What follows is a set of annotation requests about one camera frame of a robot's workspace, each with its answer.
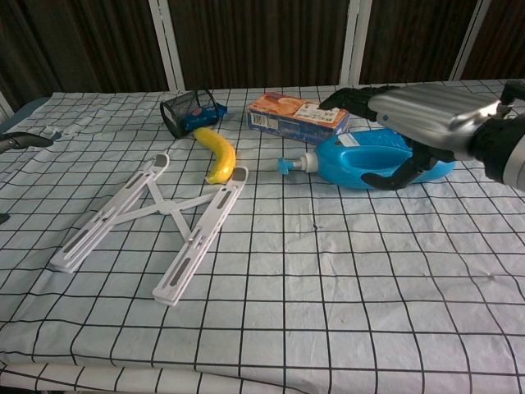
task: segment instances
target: table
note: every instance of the table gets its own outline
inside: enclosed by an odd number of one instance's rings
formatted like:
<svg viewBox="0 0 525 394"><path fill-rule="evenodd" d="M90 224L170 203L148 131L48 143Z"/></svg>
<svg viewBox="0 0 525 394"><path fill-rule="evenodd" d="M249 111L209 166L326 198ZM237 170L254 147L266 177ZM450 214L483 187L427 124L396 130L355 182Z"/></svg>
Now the table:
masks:
<svg viewBox="0 0 525 394"><path fill-rule="evenodd" d="M501 80L438 82L497 97ZM115 228L78 272L48 264L141 165L168 149L165 198L206 194L212 153L174 142L169 93L54 94L13 131L48 149L0 155L0 384L157 392L520 392L525 194L478 162L397 192L276 171L313 149L250 130L264 91L223 89L218 131L247 186L175 308L151 290L183 240L170 218ZM517 102L513 116L523 112ZM352 130L379 125L352 119ZM149 196L140 205L151 204ZM185 212L195 223L203 208Z"/></svg>

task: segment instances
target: yellow banana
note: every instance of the yellow banana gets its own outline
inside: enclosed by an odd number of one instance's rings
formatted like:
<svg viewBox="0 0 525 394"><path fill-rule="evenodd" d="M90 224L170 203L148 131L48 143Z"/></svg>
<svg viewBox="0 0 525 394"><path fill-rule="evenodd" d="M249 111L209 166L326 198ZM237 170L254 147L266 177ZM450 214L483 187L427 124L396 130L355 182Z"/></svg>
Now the yellow banana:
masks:
<svg viewBox="0 0 525 394"><path fill-rule="evenodd" d="M208 127L194 130L195 139L215 153L215 163L206 175L207 183L223 183L230 179L235 167L235 149L226 139Z"/></svg>

